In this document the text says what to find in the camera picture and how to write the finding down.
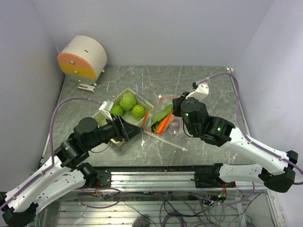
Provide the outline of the purple onion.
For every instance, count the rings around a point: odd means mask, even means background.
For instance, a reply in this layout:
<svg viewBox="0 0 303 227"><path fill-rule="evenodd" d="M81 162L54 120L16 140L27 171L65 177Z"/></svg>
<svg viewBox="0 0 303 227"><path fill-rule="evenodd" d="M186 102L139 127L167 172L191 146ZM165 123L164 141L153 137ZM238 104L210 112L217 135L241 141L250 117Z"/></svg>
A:
<svg viewBox="0 0 303 227"><path fill-rule="evenodd" d="M181 123L182 123L182 120L176 118L172 121L172 123L170 125L173 129L179 130Z"/></svg>

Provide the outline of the green leafy vegetable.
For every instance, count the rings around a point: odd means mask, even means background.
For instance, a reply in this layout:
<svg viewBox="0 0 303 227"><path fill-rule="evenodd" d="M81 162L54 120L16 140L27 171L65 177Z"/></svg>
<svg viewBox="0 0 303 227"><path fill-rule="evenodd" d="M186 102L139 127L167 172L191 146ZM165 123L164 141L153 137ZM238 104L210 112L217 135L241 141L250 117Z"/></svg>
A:
<svg viewBox="0 0 303 227"><path fill-rule="evenodd" d="M168 114L171 113L173 108L173 104L169 104L167 107L165 107L162 111L157 113L154 118L151 121L151 130L152 132L156 131L156 123L161 122L163 118L165 118Z"/></svg>

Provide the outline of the clear bag orange zipper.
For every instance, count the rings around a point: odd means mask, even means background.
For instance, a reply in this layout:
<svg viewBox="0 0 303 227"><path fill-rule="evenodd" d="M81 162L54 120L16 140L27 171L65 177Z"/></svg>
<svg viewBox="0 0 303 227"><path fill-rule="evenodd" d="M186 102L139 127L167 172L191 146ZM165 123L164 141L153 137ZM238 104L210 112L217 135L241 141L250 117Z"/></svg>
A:
<svg viewBox="0 0 303 227"><path fill-rule="evenodd" d="M172 113L175 98L176 95L160 96L160 102L146 112L143 120L143 128L146 132L176 140L185 137L182 118Z"/></svg>

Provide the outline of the red meat slab orange rind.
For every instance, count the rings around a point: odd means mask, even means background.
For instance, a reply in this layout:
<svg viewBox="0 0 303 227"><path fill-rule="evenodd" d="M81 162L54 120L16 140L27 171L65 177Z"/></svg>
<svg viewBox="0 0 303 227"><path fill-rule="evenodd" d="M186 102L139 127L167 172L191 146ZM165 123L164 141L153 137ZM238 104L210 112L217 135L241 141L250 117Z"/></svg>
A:
<svg viewBox="0 0 303 227"><path fill-rule="evenodd" d="M161 122L156 123L156 133L162 135L171 122L171 113L168 114Z"/></svg>

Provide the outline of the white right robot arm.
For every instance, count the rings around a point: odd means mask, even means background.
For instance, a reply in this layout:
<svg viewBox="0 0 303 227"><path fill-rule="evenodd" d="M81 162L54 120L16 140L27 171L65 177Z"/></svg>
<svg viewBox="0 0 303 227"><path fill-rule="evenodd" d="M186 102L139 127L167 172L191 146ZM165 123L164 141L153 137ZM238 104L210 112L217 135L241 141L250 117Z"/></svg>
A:
<svg viewBox="0 0 303 227"><path fill-rule="evenodd" d="M258 142L242 133L230 121L208 114L206 105L184 92L172 101L172 113L182 118L189 135L206 144L235 150L252 160L251 165L214 164L209 183L219 187L223 183L261 183L268 189L285 193L295 183L294 165L298 154L282 152Z"/></svg>

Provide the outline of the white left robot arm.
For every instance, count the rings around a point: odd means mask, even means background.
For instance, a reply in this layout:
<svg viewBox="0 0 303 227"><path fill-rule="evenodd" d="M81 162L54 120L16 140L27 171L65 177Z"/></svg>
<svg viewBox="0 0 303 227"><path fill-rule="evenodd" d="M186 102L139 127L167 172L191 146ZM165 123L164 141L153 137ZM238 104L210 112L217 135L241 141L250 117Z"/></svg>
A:
<svg viewBox="0 0 303 227"><path fill-rule="evenodd" d="M96 119L86 117L73 133L54 151L43 166L9 192L1 192L0 209L9 227L25 227L47 205L65 194L96 184L97 172L85 159L89 151L111 139L129 141L143 132L120 115L98 126Z"/></svg>

